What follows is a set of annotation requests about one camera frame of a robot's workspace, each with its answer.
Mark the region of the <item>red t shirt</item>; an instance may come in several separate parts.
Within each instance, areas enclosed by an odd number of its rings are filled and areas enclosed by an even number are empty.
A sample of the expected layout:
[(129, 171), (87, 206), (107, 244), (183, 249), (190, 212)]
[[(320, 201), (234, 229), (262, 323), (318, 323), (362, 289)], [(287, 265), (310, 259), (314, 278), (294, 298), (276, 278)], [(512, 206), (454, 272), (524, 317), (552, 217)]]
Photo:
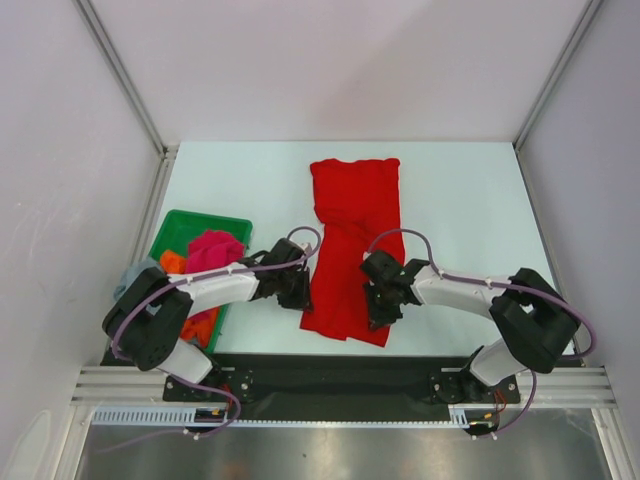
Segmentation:
[(313, 310), (303, 314), (301, 329), (386, 345), (390, 329), (369, 327), (367, 277), (360, 265), (380, 234), (401, 226), (399, 168), (397, 158), (310, 165), (314, 211), (324, 237), (311, 279)]

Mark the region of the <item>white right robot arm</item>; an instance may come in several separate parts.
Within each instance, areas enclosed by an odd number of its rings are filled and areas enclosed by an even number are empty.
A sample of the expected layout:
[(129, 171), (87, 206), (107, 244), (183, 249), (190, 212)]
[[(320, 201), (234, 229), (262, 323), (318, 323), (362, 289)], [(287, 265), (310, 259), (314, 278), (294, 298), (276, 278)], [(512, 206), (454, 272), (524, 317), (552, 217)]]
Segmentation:
[(375, 251), (365, 256), (360, 270), (372, 330), (401, 319), (405, 305), (450, 307), (496, 325), (500, 339), (476, 349), (454, 377), (461, 390), (454, 397), (458, 401), (484, 401), (501, 381), (524, 370), (552, 372), (580, 326), (532, 269), (497, 281), (467, 278), (438, 270), (427, 260), (401, 265), (389, 253)]

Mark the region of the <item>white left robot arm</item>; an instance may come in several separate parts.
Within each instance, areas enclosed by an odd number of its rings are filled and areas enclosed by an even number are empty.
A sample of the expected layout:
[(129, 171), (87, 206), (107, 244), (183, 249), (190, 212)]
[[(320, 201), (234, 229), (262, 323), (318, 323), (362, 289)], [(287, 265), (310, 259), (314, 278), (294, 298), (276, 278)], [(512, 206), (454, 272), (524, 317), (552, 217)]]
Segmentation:
[(226, 267), (198, 274), (168, 275), (156, 267), (142, 270), (124, 290), (103, 320), (114, 353), (139, 370), (160, 370), (185, 381), (199, 400), (213, 398), (220, 376), (213, 360), (181, 338), (186, 321), (195, 315), (233, 303), (274, 295), (290, 310), (308, 310), (309, 244), (279, 239), (266, 252)]

